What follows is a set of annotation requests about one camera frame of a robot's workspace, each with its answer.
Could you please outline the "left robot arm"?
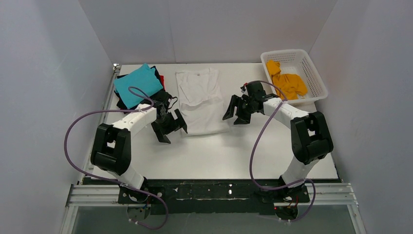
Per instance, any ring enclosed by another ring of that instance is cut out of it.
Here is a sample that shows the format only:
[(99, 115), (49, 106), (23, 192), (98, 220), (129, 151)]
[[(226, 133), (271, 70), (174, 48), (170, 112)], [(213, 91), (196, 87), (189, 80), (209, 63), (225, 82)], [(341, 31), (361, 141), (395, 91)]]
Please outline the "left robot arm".
[(152, 96), (145, 96), (131, 112), (122, 119), (98, 126), (91, 155), (92, 165), (113, 175), (118, 181), (140, 189), (146, 178), (131, 165), (131, 138), (150, 125), (160, 143), (170, 143), (167, 135), (183, 129), (187, 124), (178, 109), (169, 111), (168, 92), (160, 90)]

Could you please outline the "folded red t-shirt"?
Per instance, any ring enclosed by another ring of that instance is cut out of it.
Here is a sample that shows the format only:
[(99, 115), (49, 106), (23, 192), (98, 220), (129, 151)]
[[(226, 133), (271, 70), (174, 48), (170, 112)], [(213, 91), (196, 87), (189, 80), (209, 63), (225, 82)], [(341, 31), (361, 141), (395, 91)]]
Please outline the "folded red t-shirt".
[[(161, 85), (163, 86), (163, 88), (160, 91), (165, 91), (165, 86), (164, 86), (164, 76), (162, 75), (155, 75), (156, 78), (160, 81)], [(151, 95), (150, 98), (152, 100), (155, 100), (155, 98), (158, 96), (158, 93), (160, 92), (156, 92), (155, 94)], [(114, 92), (115, 95), (119, 98), (119, 101), (117, 102), (116, 106), (121, 109), (121, 110), (130, 110), (130, 109), (136, 109), (138, 105), (133, 106), (132, 108), (127, 108), (127, 106), (124, 104), (123, 100), (120, 97), (120, 94), (115, 91)], [(150, 102), (147, 101), (146, 99), (143, 99), (140, 104), (149, 104)]]

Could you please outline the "white plastic basket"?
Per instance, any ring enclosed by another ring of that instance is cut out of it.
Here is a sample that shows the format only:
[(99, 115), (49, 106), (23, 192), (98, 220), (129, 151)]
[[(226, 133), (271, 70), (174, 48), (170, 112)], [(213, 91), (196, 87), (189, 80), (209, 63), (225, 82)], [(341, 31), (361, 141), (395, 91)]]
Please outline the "white plastic basket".
[(273, 92), (289, 104), (311, 103), (325, 99), (328, 91), (311, 61), (302, 49), (264, 52), (261, 61), (268, 81), (275, 85)]

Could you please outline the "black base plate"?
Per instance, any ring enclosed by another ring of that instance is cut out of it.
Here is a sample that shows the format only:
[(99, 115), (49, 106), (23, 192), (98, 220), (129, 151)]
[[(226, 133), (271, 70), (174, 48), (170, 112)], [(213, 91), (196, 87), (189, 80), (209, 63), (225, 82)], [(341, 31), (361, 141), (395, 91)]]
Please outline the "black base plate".
[(159, 196), (170, 214), (274, 215), (281, 206), (296, 210), (311, 200), (303, 185), (288, 194), (262, 190), (250, 179), (149, 179), (142, 190)]

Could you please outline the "white t-shirt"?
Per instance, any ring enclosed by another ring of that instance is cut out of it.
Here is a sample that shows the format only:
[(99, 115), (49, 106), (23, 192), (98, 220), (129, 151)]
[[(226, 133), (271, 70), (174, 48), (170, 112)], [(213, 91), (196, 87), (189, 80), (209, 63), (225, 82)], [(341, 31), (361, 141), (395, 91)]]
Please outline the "white t-shirt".
[(222, 120), (225, 103), (219, 74), (213, 68), (176, 72), (179, 109), (187, 124), (183, 136), (206, 136), (229, 131), (228, 122)]

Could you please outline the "folded cyan t-shirt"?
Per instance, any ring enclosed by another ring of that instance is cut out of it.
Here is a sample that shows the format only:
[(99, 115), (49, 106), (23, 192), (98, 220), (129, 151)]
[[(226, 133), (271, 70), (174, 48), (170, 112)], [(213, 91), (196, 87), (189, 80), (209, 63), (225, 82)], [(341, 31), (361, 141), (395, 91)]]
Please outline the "folded cyan t-shirt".
[(144, 63), (140, 68), (114, 81), (116, 91), (127, 109), (135, 108), (143, 100), (142, 97), (132, 94), (129, 87), (137, 87), (148, 96), (152, 96), (163, 89), (163, 85), (156, 77), (155, 72), (154, 67), (150, 68)]

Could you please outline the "yellow t-shirt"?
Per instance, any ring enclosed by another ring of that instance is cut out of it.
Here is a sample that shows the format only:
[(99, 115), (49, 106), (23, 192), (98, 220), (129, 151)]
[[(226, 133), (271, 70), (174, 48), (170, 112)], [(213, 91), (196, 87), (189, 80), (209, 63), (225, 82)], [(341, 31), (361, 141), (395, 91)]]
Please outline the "yellow t-shirt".
[(272, 83), (280, 88), (287, 100), (295, 100), (308, 93), (307, 86), (299, 75), (281, 74), (281, 64), (278, 61), (269, 60), (266, 67)]

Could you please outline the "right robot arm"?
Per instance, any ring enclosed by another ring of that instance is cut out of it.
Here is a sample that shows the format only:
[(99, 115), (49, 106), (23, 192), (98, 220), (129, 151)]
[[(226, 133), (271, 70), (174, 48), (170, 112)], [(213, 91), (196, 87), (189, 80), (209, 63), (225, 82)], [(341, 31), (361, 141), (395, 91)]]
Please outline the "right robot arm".
[(249, 124), (254, 113), (268, 116), (261, 129), (261, 138), (270, 121), (275, 119), (290, 129), (293, 159), (280, 176), (279, 187), (258, 185), (264, 190), (281, 190), (298, 187), (305, 183), (309, 172), (334, 145), (323, 113), (307, 112), (287, 103), (283, 93), (268, 94), (263, 88), (264, 81), (251, 81), (241, 87), (242, 96), (233, 95), (223, 120), (236, 116), (235, 125)]

